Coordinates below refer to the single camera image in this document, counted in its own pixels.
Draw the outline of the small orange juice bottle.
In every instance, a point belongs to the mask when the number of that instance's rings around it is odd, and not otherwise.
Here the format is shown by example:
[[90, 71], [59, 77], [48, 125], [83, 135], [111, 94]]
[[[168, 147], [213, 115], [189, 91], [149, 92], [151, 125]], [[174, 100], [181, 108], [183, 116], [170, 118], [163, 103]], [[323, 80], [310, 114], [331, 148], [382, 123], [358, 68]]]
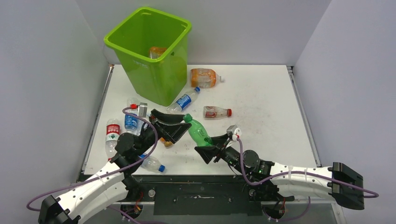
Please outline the small orange juice bottle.
[[165, 147], [171, 147], [173, 145], [171, 141], [166, 141], [164, 138], [161, 138], [160, 141], [164, 144]]

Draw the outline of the green plastic bottle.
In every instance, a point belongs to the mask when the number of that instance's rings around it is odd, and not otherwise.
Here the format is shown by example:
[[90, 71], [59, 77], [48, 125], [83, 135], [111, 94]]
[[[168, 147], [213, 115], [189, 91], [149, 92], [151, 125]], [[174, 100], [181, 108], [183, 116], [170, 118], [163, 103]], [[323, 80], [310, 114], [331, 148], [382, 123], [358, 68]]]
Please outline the green plastic bottle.
[[211, 137], [200, 122], [193, 119], [190, 114], [184, 115], [183, 120], [185, 123], [191, 124], [191, 127], [188, 129], [188, 133], [198, 147], [213, 145]]

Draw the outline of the red cap tea bottle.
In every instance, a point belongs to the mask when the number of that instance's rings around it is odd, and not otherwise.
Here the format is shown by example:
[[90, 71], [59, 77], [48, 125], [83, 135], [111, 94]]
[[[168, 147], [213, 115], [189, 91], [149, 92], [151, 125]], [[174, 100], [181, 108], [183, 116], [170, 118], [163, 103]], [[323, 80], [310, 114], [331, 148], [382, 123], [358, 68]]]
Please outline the red cap tea bottle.
[[204, 106], [203, 116], [206, 119], [220, 119], [232, 116], [232, 109], [225, 109], [217, 106]]

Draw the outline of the crushed orange label bottle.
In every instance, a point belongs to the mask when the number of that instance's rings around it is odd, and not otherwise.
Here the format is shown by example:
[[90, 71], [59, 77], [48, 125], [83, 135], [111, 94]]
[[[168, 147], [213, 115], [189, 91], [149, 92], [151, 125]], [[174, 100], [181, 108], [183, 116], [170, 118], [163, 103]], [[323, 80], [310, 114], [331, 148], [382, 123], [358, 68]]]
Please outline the crushed orange label bottle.
[[158, 59], [166, 50], [167, 48], [151, 47], [149, 50], [149, 58]]

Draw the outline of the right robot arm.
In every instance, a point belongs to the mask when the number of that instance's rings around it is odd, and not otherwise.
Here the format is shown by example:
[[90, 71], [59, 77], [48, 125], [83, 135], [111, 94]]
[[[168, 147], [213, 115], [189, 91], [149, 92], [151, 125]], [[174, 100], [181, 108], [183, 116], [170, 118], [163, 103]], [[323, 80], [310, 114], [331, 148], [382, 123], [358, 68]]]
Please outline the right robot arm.
[[195, 150], [205, 163], [223, 160], [235, 168], [251, 186], [264, 188], [270, 200], [278, 197], [319, 197], [335, 201], [338, 205], [363, 210], [363, 177], [341, 162], [321, 168], [304, 168], [265, 161], [257, 152], [232, 147], [240, 143], [238, 135], [214, 137], [213, 144], [196, 146]]

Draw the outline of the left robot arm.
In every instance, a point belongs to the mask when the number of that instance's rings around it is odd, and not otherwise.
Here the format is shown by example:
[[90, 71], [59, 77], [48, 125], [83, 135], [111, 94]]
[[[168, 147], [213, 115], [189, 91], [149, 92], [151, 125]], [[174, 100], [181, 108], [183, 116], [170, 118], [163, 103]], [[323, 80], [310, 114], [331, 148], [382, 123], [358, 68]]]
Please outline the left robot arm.
[[154, 151], [160, 138], [176, 143], [191, 127], [183, 115], [153, 109], [140, 135], [123, 133], [116, 154], [97, 173], [59, 196], [51, 193], [41, 204], [40, 224], [82, 224], [107, 206], [139, 196], [140, 185], [132, 174]]

